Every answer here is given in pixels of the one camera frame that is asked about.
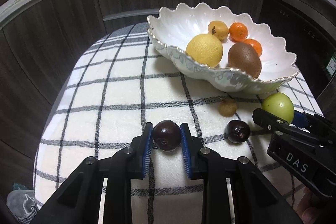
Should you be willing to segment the person right hand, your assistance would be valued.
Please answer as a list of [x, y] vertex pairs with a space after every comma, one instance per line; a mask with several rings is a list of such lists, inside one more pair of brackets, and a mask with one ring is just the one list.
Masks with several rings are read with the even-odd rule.
[[305, 224], [318, 223], [324, 218], [325, 208], [322, 201], [307, 187], [303, 190], [303, 198], [298, 204], [296, 213]]

